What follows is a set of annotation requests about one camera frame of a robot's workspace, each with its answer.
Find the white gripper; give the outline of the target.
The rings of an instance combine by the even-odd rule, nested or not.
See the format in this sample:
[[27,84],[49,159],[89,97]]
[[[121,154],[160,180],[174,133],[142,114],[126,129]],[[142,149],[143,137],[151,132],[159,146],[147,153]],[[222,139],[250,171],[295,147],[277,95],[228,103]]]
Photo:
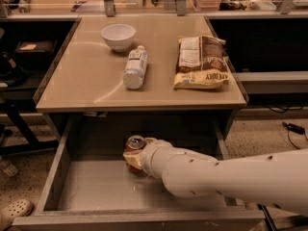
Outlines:
[[171,143],[156,138],[144,138],[146,146],[141,151],[124,152],[126,163],[135,169],[142,169],[154,178],[161,178],[162,171],[174,152]]

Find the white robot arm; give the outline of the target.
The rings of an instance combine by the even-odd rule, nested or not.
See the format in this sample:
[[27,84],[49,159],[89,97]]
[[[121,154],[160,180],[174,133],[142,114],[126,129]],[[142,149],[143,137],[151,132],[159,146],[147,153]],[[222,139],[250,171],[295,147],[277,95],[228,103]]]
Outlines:
[[218,193],[308,216],[305,149],[218,160],[167,141],[134,137],[123,157],[128,165],[160,179],[178,197]]

